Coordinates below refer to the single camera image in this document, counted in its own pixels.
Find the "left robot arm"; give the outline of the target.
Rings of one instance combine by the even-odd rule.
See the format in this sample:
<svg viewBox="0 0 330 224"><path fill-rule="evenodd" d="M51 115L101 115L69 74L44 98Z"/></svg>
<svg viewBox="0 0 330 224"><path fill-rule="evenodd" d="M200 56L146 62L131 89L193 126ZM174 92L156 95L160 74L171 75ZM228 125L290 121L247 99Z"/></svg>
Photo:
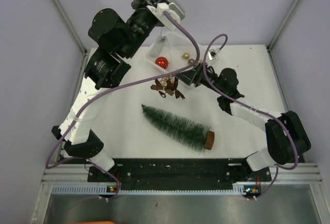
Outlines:
<svg viewBox="0 0 330 224"><path fill-rule="evenodd" d="M105 8L93 18L88 35L97 44L84 70L79 93L64 122L52 128L56 139L65 141L64 150L72 157L89 159L106 181L117 175L114 160L91 127L107 96L94 97L119 86L131 66L124 61L134 56L155 27L162 24L149 6L155 8L168 0L133 0L133 14L124 21L113 9Z"/></svg>

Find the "brown and gold ornament garland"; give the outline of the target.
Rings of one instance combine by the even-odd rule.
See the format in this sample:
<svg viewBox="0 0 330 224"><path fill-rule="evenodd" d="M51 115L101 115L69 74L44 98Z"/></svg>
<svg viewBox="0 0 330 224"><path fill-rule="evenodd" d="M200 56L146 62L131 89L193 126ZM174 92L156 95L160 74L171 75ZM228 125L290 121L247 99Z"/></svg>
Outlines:
<svg viewBox="0 0 330 224"><path fill-rule="evenodd" d="M178 90L178 78L174 76L163 77L160 80L155 79L154 84L150 86L151 90L157 91L162 98L174 96L176 99L185 99L185 96Z"/></svg>

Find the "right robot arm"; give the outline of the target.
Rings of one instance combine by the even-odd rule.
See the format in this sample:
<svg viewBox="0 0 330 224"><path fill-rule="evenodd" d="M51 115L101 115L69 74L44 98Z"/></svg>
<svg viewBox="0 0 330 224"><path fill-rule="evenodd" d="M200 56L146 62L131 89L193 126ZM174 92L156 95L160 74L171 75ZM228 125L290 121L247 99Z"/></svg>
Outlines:
<svg viewBox="0 0 330 224"><path fill-rule="evenodd" d="M286 163L297 163L298 156L311 148L298 114L254 106L238 91L239 81L234 69L225 68L216 74L212 67L200 63L179 73L177 78L186 85L204 85L218 92L217 102L222 111L249 122L266 134L266 147L245 158L246 164L240 168L244 179L254 180L261 169L272 165L283 167Z"/></svg>

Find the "white plastic basket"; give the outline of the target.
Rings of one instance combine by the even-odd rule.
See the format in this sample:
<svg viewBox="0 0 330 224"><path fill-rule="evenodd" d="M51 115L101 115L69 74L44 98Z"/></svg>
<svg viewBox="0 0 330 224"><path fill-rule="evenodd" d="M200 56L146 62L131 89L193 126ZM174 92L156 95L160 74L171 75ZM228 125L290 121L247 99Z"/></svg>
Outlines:
<svg viewBox="0 0 330 224"><path fill-rule="evenodd" d="M190 59L182 58L184 53L190 54ZM163 69L155 64L158 57L166 57L170 64ZM183 34L174 31L164 31L149 47L145 54L146 61L161 74L183 68L196 59L196 49L193 43Z"/></svg>

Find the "small green christmas tree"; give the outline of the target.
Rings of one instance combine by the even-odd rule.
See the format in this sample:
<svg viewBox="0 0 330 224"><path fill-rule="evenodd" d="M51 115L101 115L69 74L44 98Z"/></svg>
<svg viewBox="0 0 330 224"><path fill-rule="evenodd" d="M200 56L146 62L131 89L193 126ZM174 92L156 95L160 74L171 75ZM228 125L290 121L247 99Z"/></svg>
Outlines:
<svg viewBox="0 0 330 224"><path fill-rule="evenodd" d="M215 133L209 126L159 108L141 107L146 120L171 139L198 152L212 150Z"/></svg>

